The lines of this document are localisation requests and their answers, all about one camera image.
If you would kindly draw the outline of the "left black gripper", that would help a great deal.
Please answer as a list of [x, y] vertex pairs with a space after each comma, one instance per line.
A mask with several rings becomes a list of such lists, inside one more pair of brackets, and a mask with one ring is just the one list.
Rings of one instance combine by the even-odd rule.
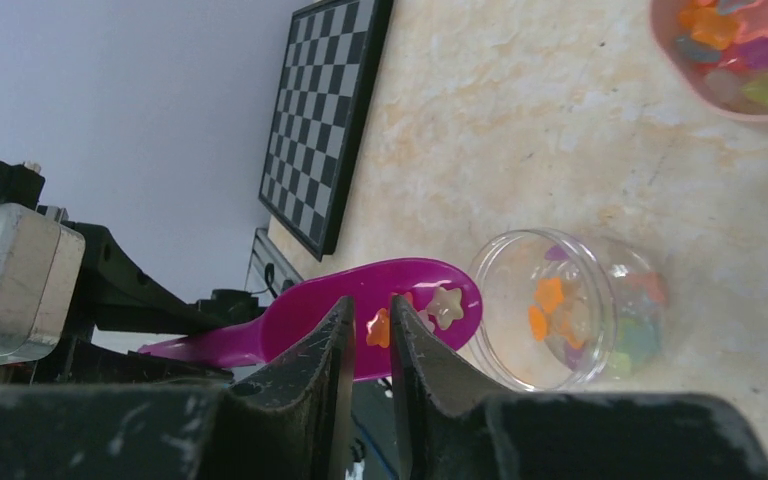
[[0, 161], [0, 205], [18, 204], [84, 237], [86, 248], [61, 338], [47, 356], [0, 365], [0, 384], [143, 383], [186, 377], [219, 379], [215, 368], [118, 353], [95, 345], [97, 330], [191, 335], [245, 324], [262, 313], [252, 293], [216, 290], [187, 303], [144, 273], [101, 225], [72, 222], [62, 208], [39, 197], [45, 180], [34, 164]]

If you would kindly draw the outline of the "tray of orange pink candies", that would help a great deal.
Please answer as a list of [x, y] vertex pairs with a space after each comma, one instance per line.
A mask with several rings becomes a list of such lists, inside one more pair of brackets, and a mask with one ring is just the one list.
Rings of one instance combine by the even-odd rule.
[[768, 128], [768, 1], [652, 1], [664, 58], [716, 113]]

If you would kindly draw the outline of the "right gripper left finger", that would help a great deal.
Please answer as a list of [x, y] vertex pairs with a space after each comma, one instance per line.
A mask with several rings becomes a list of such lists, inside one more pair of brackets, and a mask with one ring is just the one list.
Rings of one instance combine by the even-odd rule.
[[228, 387], [0, 386], [0, 479], [340, 479], [354, 311]]

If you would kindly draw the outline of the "clear plastic cup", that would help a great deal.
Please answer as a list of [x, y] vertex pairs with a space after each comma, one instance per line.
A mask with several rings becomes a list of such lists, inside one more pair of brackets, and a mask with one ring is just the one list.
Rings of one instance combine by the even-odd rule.
[[623, 380], [661, 353], [666, 279], [622, 241], [512, 230], [484, 245], [470, 275], [484, 302], [470, 360], [512, 390]]

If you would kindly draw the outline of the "black white checkerboard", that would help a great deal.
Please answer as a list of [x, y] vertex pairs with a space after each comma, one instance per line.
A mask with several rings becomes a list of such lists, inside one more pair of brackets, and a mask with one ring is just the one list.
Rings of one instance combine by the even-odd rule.
[[316, 259], [335, 252], [394, 4], [291, 17], [258, 198]]

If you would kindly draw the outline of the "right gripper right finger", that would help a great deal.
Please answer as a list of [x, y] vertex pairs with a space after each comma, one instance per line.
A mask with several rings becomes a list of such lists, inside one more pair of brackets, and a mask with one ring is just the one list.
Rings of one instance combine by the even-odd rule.
[[403, 297], [391, 364], [405, 479], [768, 479], [728, 402], [694, 393], [516, 393], [457, 355]]

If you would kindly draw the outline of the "purple plastic scoop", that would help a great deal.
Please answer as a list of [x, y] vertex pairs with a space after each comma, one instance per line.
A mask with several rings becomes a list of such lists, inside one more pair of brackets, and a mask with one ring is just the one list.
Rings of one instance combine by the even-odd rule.
[[358, 381], [391, 373], [391, 299], [401, 296], [420, 324], [453, 350], [476, 333], [483, 313], [478, 286], [459, 268], [436, 259], [379, 261], [303, 281], [279, 295], [257, 319], [208, 333], [145, 345], [139, 353], [232, 369], [269, 363], [310, 334], [343, 297], [354, 302]]

